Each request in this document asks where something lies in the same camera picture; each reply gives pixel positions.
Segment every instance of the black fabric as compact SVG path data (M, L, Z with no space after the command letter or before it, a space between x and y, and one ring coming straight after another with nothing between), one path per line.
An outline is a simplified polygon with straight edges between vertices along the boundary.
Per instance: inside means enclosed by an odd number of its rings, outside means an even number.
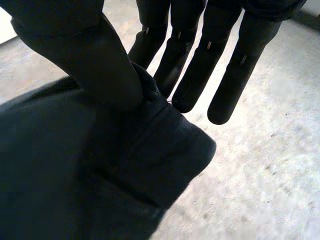
M191 48L195 42L196 31L176 32L166 42L158 69L154 74L156 84L165 98L173 91L182 69L187 61Z
M180 112L187 113L196 105L200 95L220 59L227 40L213 44L202 36L191 62L186 69L172 97L172 105Z
M208 0L208 4L223 9L244 8L257 18L265 18L276 22L292 18L295 11L307 0Z
M216 125L231 117L260 55L248 56L235 48L221 83L209 105L207 116Z
M215 143L135 66L144 100L108 109L71 78L0 106L0 233L19 239L148 239Z
M143 26L128 53L130 60L147 69L166 39L167 28L168 24L162 27Z
M187 113L195 106L226 47L241 10L241 7L226 10L210 2L206 6L199 46L172 97L172 105L179 112Z

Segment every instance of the concrete floor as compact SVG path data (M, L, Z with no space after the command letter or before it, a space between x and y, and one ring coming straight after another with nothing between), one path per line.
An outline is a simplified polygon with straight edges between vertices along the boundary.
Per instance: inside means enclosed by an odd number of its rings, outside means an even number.
M106 0L104 6L129 50L141 28L135 1ZM216 126L206 112L239 24L200 100L186 114L216 140L216 155L168 211L154 240L320 239L320 35L284 22L231 120ZM148 69L151 74L164 47ZM63 75L19 39L0 46L0 102Z

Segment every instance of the gloved hand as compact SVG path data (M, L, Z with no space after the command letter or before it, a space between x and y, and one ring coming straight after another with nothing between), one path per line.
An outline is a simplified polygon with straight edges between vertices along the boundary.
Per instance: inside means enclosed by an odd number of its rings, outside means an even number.
M142 100L137 73L108 19L104 0L0 0L17 35L101 103L123 112Z
M215 142L134 69L143 99L130 113L70 77L0 106L1 237L149 239L209 164Z
M171 38L154 79L160 92L172 93L194 43L199 17L205 8L202 36L194 56L172 97L173 106L187 113L202 94L227 44L242 8L245 14L239 39L221 83L207 111L217 125L226 123L265 46L276 36L281 21L302 7L306 0L136 0L142 31L129 57L148 68L166 37L171 3Z

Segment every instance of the gray floor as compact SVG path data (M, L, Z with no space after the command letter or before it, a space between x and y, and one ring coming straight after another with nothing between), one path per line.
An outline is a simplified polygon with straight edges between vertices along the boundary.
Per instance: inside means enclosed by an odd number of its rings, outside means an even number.
M106 0L104 13L129 50L141 27L135 1ZM320 239L320 35L285 22L231 120L216 126L206 112L239 23L202 97L186 114L216 140L216 155L168 211L154 240ZM0 46L0 102L64 74L19 39Z

